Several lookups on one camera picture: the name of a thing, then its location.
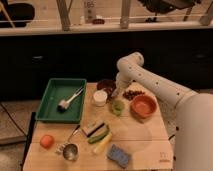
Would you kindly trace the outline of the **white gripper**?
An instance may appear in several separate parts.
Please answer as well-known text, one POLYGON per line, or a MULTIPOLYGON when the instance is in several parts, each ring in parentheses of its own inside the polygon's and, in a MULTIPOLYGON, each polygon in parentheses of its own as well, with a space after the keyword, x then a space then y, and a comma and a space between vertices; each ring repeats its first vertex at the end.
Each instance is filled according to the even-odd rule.
POLYGON ((131 80, 123 75, 116 77, 116 89, 112 93, 112 97, 116 98, 120 92, 126 89, 131 84, 131 80))

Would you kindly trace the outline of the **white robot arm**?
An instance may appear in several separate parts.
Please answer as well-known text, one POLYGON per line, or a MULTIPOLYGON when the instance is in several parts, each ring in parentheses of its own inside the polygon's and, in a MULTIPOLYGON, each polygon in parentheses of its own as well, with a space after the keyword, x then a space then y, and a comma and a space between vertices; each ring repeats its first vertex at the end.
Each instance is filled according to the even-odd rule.
POLYGON ((131 53, 117 61, 117 96, 133 81, 176 111, 174 171, 213 171, 213 94, 198 93, 143 68, 144 57, 131 53))

